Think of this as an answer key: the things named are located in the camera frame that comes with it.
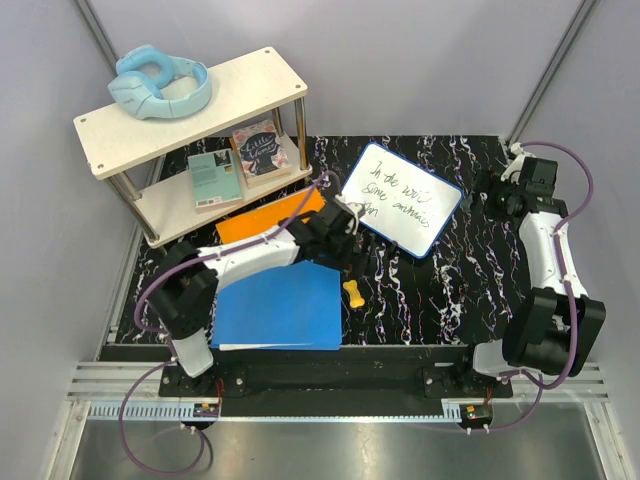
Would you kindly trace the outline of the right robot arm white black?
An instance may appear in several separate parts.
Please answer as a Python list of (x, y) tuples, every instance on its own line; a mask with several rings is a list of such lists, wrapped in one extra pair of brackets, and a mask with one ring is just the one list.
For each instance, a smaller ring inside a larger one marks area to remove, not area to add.
[(478, 344), (454, 384), (476, 396), (490, 375), (537, 370), (560, 379), (578, 375), (606, 319), (606, 308), (579, 280), (568, 241), (569, 213), (555, 198), (558, 165), (523, 153), (504, 172), (481, 171), (469, 196), (489, 219), (512, 224), (524, 246), (530, 290), (501, 340)]

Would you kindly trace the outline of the blue framed whiteboard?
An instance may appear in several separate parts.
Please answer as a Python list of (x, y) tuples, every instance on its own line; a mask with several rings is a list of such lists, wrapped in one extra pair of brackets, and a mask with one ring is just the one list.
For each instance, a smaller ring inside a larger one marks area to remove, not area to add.
[(416, 259), (428, 255), (463, 199), (460, 187), (373, 142), (342, 195), (364, 206), (362, 224)]

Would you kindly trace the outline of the light blue headphones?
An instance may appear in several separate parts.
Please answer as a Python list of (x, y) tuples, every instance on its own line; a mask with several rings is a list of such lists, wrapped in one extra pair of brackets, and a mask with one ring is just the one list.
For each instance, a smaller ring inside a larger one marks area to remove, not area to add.
[[(125, 54), (115, 68), (108, 91), (117, 105), (139, 120), (185, 118), (204, 109), (213, 96), (204, 64), (168, 55), (149, 44)], [(166, 98), (162, 90), (184, 77), (194, 79), (196, 88), (180, 98)]]

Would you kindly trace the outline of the white two tier shelf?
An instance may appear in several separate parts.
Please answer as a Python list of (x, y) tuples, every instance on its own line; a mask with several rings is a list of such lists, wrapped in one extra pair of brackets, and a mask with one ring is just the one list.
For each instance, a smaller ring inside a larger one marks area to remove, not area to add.
[(292, 170), (251, 187), (242, 182), (243, 204), (255, 202), (299, 181), (312, 172), (306, 154), (304, 98), (308, 87), (272, 47), (248, 53), (209, 70), (218, 88), (201, 112), (179, 120), (137, 120), (111, 104), (73, 121), (87, 164), (94, 177), (107, 182), (124, 200), (142, 228), (148, 245), (157, 248), (233, 211), (218, 205), (199, 213), (192, 200), (191, 180), (183, 171), (137, 189), (129, 169), (209, 137), (281, 106), (295, 106), (297, 137), (281, 136)]

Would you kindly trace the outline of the blue folder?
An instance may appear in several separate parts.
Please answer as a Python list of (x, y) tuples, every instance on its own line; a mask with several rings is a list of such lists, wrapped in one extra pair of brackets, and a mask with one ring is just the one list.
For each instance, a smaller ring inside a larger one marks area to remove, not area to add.
[(308, 261), (269, 269), (224, 288), (211, 346), (221, 351), (337, 351), (342, 343), (341, 275)]

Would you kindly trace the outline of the teal paperback book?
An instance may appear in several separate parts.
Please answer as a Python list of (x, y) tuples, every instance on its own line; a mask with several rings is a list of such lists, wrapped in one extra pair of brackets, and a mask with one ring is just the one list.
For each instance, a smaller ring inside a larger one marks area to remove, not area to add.
[(188, 170), (198, 213), (237, 204), (243, 199), (232, 149), (191, 155)]

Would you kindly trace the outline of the Little Women book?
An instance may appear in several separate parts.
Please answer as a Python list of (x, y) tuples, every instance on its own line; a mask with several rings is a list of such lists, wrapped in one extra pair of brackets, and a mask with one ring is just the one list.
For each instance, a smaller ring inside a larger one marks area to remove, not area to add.
[(291, 172), (292, 166), (272, 120), (237, 129), (231, 139), (249, 187), (257, 187)]

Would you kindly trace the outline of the orange folder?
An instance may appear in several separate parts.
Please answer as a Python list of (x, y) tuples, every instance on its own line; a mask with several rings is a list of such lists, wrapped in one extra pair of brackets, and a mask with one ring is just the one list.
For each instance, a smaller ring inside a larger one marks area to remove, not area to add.
[(216, 230), (220, 242), (228, 244), (244, 240), (276, 226), (295, 211), (308, 191), (309, 188), (304, 189), (219, 222)]

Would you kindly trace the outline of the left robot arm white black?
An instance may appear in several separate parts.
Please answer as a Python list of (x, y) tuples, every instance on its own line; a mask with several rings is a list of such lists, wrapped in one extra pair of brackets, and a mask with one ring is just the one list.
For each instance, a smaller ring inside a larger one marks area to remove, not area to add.
[(360, 219), (361, 203), (336, 197), (319, 211), (292, 216), (243, 241), (201, 254), (188, 246), (186, 260), (161, 271), (144, 294), (168, 336), (171, 361), (182, 368), (181, 384), (196, 396), (215, 386), (214, 357), (204, 329), (190, 323), (197, 307), (240, 280), (276, 267), (302, 261), (334, 270), (350, 263)]

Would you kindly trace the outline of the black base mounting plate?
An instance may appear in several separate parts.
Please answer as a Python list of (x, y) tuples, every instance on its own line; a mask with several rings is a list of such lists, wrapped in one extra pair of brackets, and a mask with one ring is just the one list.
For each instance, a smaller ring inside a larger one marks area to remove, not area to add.
[(161, 373), (162, 397), (243, 398), (275, 391), (392, 391), (426, 398), (508, 399), (513, 388), (480, 375), (467, 377), (451, 366), (435, 367), (360, 363), (248, 364), (226, 363), (191, 378), (182, 367), (165, 367)]

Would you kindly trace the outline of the yellow bone shaped eraser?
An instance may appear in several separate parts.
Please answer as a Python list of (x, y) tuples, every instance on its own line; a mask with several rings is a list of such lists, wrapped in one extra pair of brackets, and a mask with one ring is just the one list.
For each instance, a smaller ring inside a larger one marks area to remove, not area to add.
[(360, 293), (356, 280), (346, 281), (342, 284), (342, 287), (348, 296), (348, 304), (351, 309), (359, 309), (364, 306), (365, 300)]

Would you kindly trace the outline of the aluminium rail frame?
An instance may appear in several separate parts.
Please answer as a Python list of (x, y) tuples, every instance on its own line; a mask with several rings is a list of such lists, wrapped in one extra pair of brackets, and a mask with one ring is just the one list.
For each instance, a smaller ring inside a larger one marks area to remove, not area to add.
[(151, 363), (86, 362), (77, 366), (67, 398), (85, 402), (94, 420), (274, 423), (460, 423), (496, 413), (503, 405), (526, 411), (534, 401), (605, 404), (609, 400), (594, 365), (557, 389), (540, 393), (522, 377), (509, 383), (508, 399), (426, 398), (392, 391), (275, 391), (243, 398), (162, 397), (162, 370)]

